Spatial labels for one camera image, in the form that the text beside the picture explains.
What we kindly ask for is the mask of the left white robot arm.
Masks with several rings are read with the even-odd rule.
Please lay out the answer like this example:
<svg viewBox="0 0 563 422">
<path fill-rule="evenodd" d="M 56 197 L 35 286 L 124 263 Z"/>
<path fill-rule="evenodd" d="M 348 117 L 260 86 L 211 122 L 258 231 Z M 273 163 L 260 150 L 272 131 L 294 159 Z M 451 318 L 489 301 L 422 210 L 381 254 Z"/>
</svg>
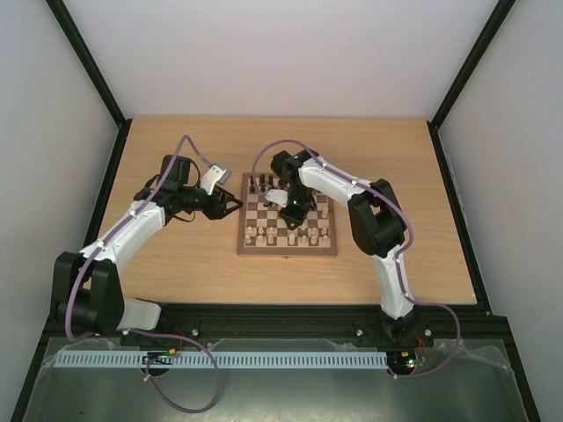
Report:
<svg viewBox="0 0 563 422">
<path fill-rule="evenodd" d="M 242 207 L 222 185 L 230 171 L 211 165 L 189 184 L 192 159 L 167 155 L 161 171 L 135 195 L 127 212 L 98 240 L 55 261 L 50 316 L 72 341 L 92 334 L 157 327 L 160 305 L 124 296 L 120 275 L 155 234 L 180 214 L 221 220 Z"/>
</svg>

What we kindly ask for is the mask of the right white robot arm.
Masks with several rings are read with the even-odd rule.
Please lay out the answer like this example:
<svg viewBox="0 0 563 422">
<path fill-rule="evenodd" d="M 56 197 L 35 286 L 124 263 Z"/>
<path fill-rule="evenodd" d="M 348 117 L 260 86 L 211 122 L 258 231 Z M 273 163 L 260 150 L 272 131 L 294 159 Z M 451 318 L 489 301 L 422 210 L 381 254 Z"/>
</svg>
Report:
<svg viewBox="0 0 563 422">
<path fill-rule="evenodd" d="M 281 207 L 280 216 L 288 228 L 301 226 L 307 214 L 316 209 L 313 191 L 347 209 L 356 246 L 374 262 L 384 335 L 393 344 L 405 343 L 415 326 L 413 299 L 400 253 L 408 225 L 389 182 L 357 178 L 307 150 L 295 155 L 284 150 L 274 155 L 270 167 L 282 187 L 268 192 L 267 201 Z"/>
</svg>

